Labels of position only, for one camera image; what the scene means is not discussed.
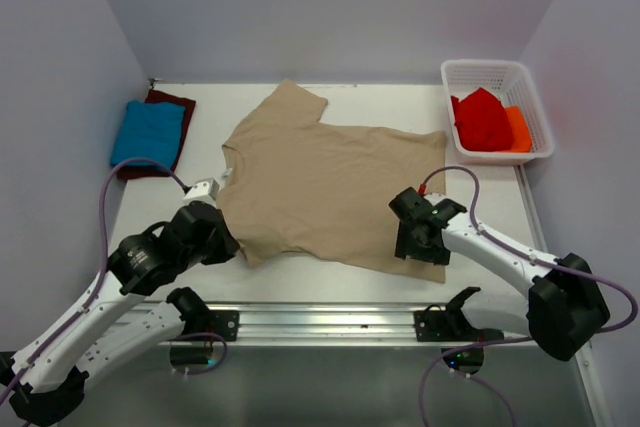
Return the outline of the beige t shirt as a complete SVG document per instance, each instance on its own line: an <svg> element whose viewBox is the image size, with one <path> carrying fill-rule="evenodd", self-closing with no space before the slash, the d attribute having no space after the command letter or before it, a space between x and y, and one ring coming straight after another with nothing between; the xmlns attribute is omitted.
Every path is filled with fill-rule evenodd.
<svg viewBox="0 0 640 427"><path fill-rule="evenodd" d="M444 282L444 267L395 256L398 220L389 203L429 173L431 191L445 192L445 133L325 124L327 106L285 80L223 144L230 174L217 205L246 261L257 268L302 253Z"/></svg>

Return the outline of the blue t shirt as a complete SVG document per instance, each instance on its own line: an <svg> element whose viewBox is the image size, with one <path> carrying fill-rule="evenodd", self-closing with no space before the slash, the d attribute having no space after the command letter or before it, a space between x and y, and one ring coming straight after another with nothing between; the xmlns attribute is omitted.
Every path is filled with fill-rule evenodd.
<svg viewBox="0 0 640 427"><path fill-rule="evenodd" d="M130 101L116 136L110 164L116 166L126 159L146 158L172 167L178 157L185 111L184 106L171 102ZM154 167L147 160L132 162L130 167Z"/></svg>

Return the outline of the maroon t shirt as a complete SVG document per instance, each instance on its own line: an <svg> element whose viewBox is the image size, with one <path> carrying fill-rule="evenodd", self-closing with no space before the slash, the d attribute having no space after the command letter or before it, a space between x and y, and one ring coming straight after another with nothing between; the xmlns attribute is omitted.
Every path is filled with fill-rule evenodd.
<svg viewBox="0 0 640 427"><path fill-rule="evenodd" d="M177 97L163 91L151 89L148 91L145 100L141 102L146 102L146 103L171 102L174 104L184 106L186 108L183 125L182 125L182 138L181 138L181 143L178 151L178 157L174 162L173 166L169 167L171 171L174 171L178 165L180 156L182 154L182 150L187 138L189 126L190 126L193 114L195 112L196 101L193 99Z"/></svg>

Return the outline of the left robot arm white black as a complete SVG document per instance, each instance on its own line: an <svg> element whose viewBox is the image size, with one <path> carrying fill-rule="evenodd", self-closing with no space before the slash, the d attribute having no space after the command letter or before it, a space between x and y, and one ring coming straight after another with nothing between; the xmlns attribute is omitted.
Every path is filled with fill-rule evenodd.
<svg viewBox="0 0 640 427"><path fill-rule="evenodd" d="M201 201L124 238L86 292L44 334L19 351L2 353L1 400L26 423L52 426L110 370L159 343L223 342L206 303L188 287L173 290L142 318L121 328L115 324L192 266L223 264L238 249L222 212Z"/></svg>

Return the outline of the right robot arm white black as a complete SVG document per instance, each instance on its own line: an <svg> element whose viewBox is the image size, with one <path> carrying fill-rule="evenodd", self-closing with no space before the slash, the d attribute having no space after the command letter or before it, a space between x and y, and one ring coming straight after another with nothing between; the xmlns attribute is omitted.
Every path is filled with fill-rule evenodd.
<svg viewBox="0 0 640 427"><path fill-rule="evenodd" d="M516 333L568 361L609 321L604 297L581 257L557 258L529 248L479 221L473 209L412 187L389 207L399 221L396 257L446 266L458 254L521 296L485 297L479 287L463 289L442 312L425 315L425 324L444 327L449 337L464 340L483 330Z"/></svg>

